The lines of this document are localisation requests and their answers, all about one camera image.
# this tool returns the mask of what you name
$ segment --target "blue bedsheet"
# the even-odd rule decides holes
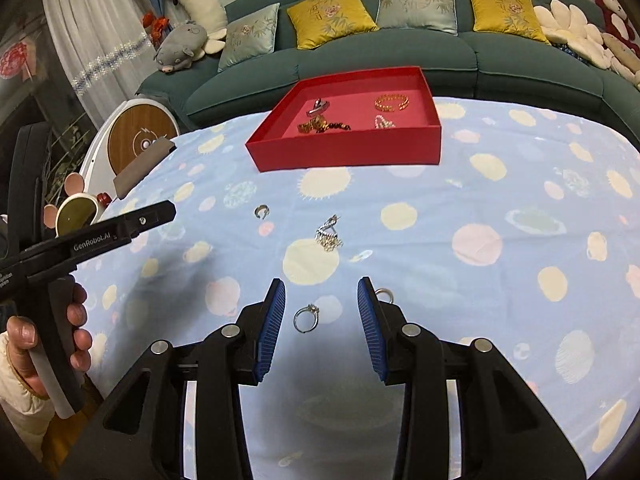
[[[494,341],[593,472],[640,406],[638,152],[565,114],[436,102],[439,166],[260,174],[244,143],[266,114],[175,139],[106,213],[170,199],[175,221],[76,275],[89,292],[101,392],[153,341],[203,339],[279,276],[287,310],[273,366],[259,388],[241,390],[255,478],[388,480],[402,388],[385,388],[370,364],[356,306],[358,280],[370,276],[439,338]],[[270,208],[263,221],[260,204]],[[344,245],[327,253],[314,234],[334,214]],[[292,317],[311,302],[320,325],[302,335]],[[186,418],[194,478],[192,395]]]

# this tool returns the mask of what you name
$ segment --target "plush toy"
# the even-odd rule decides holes
[[[158,70],[169,73],[190,68],[193,61],[204,57],[202,47],[207,41],[207,31],[195,23],[174,28],[154,56]]]
[[[169,18],[156,15],[152,12],[146,13],[142,17],[142,26],[148,32],[154,47],[158,48],[162,39],[162,32],[169,26]]]
[[[551,11],[542,6],[535,6],[533,10],[542,32],[551,43],[565,44],[576,54],[603,70],[611,66],[613,54],[603,47],[602,34],[598,27],[588,22],[578,7],[567,7],[559,0],[552,0]]]
[[[633,83],[640,90],[640,59],[638,59],[638,56],[625,43],[622,43],[611,34],[604,32],[602,39],[614,54],[614,57],[611,58],[613,71]]]
[[[604,13],[604,21],[606,24],[606,32],[618,38],[622,43],[628,46],[640,56],[640,47],[633,40],[636,34],[629,23],[629,18],[625,10],[622,8],[618,0],[595,0],[596,4]]]
[[[175,5],[179,2],[191,19],[207,31],[208,40],[204,45],[204,52],[220,52],[225,47],[225,42],[222,41],[226,37],[225,7],[220,5],[218,0],[174,0]]]
[[[44,225],[63,236],[87,225],[95,224],[111,203],[107,193],[94,196],[84,192],[84,178],[79,173],[70,173],[65,179],[67,199],[57,208],[53,204],[44,206]]]

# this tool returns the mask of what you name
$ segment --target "red tray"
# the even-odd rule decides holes
[[[409,105],[380,112],[374,102],[382,94],[404,94]],[[316,99],[330,102],[330,123],[351,130],[322,134],[298,132]],[[395,128],[375,127],[376,115]],[[305,79],[285,95],[246,142],[259,171],[327,166],[439,164],[442,126],[429,86],[417,66],[359,70]]]

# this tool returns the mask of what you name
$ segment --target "light blue pillow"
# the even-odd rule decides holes
[[[278,25],[278,8],[273,4],[243,16],[226,26],[225,47],[218,72],[252,57],[273,52]]]
[[[380,28],[430,28],[458,34],[455,0],[380,0]]]

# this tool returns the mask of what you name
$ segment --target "green sofa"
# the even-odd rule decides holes
[[[470,0],[456,0],[458,35],[422,29],[383,29],[297,50],[287,7],[302,0],[236,0],[230,22],[280,2],[275,52],[218,73],[218,57],[183,72],[157,72],[139,89],[167,104],[187,129],[270,110],[299,80],[388,66],[420,66],[436,96],[458,96],[551,108],[606,124],[640,148],[640,92],[619,75],[587,66],[554,47],[509,34],[473,32]],[[375,19],[378,0],[362,0]],[[602,11],[580,7],[604,30]],[[551,0],[533,0],[549,6]]]

